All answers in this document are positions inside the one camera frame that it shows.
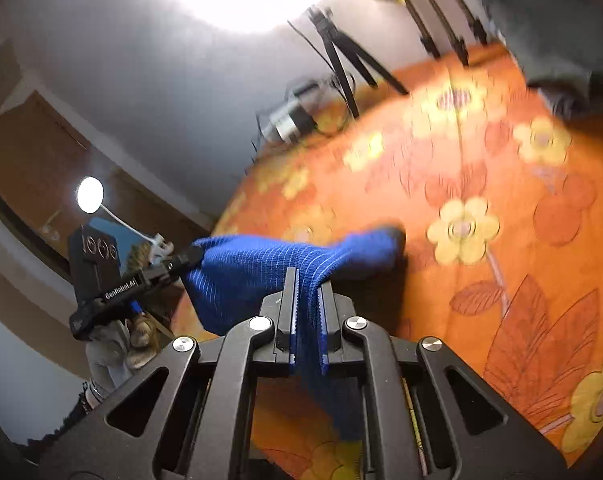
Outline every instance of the silver screw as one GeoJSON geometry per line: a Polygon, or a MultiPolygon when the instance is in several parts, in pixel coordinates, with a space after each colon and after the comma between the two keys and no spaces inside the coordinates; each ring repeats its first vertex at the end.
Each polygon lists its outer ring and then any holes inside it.
{"type": "Polygon", "coordinates": [[[271,323],[272,321],[269,317],[257,316],[250,320],[248,326],[251,327],[253,330],[261,332],[262,330],[270,328],[271,323]]]}
{"type": "Polygon", "coordinates": [[[185,335],[182,335],[173,341],[173,348],[178,352],[188,352],[193,346],[195,346],[195,341],[185,335]]]}
{"type": "Polygon", "coordinates": [[[422,341],[422,346],[429,352],[437,352],[441,350],[443,343],[437,337],[425,337],[422,341]]]}
{"type": "Polygon", "coordinates": [[[351,328],[352,330],[363,330],[368,326],[366,318],[361,316],[349,317],[345,320],[345,323],[348,325],[348,328],[351,328]]]}

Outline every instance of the white cable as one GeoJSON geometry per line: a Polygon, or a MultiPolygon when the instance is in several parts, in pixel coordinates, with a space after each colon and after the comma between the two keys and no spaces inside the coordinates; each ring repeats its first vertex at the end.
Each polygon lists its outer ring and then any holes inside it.
{"type": "Polygon", "coordinates": [[[133,233],[138,234],[139,236],[141,236],[147,242],[150,242],[151,244],[155,245],[155,240],[153,240],[153,238],[150,238],[149,236],[144,235],[144,234],[140,233],[139,231],[137,231],[137,229],[133,229],[132,227],[130,227],[130,225],[128,225],[126,222],[124,222],[123,220],[121,220],[120,218],[118,218],[117,216],[115,216],[114,213],[111,213],[104,204],[101,204],[100,207],[104,211],[106,211],[109,215],[111,215],[115,220],[117,220],[121,225],[123,225],[124,227],[128,227],[133,233]]]}

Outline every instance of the flower stem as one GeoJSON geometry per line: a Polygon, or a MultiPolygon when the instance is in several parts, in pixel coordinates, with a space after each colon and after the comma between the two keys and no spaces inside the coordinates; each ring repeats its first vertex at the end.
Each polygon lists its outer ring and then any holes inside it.
{"type": "Polygon", "coordinates": [[[497,258],[488,247],[486,247],[486,257],[488,258],[490,269],[493,271],[495,281],[502,288],[502,293],[499,298],[499,301],[501,301],[502,319],[504,319],[505,315],[508,314],[508,308],[510,307],[510,298],[508,297],[508,293],[505,290],[504,273],[502,272],[501,267],[499,267],[499,262],[497,261],[497,258]]]}
{"type": "Polygon", "coordinates": [[[546,424],[543,428],[539,430],[541,434],[549,433],[550,431],[558,428],[559,426],[563,426],[573,420],[573,416],[568,413],[568,415],[560,416],[557,420],[553,420],[550,424],[546,424]]]}

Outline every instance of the bed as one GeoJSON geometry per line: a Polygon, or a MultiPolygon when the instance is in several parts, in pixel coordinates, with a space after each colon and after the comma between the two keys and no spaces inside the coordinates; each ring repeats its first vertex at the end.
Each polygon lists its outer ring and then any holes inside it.
{"type": "MultiPolygon", "coordinates": [[[[410,97],[361,94],[380,102],[342,134],[264,157],[214,234],[322,245],[401,222],[399,295],[365,315],[443,338],[572,464],[603,427],[603,116],[554,120],[499,45],[471,59],[401,70],[410,97]]],[[[189,309],[173,328],[198,334],[189,309]]],[[[294,478],[358,478],[360,443],[294,380],[261,381],[252,442],[294,478]]]]}

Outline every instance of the lamp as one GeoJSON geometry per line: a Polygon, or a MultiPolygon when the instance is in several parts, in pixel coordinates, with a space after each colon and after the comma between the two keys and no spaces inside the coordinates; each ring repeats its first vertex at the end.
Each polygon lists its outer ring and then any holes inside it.
{"type": "Polygon", "coordinates": [[[140,236],[147,242],[151,244],[149,261],[150,263],[156,263],[157,261],[165,258],[173,251],[173,244],[170,242],[165,242],[164,238],[160,234],[156,234],[154,238],[149,237],[143,233],[137,231],[126,222],[121,220],[117,215],[115,215],[110,209],[108,209],[104,204],[104,186],[99,182],[94,176],[87,176],[83,178],[80,182],[79,186],[77,186],[77,204],[80,206],[80,209],[89,214],[93,214],[98,211],[99,208],[102,208],[106,213],[108,213],[112,218],[114,218],[118,223],[131,230],[137,236],[140,236]]]}

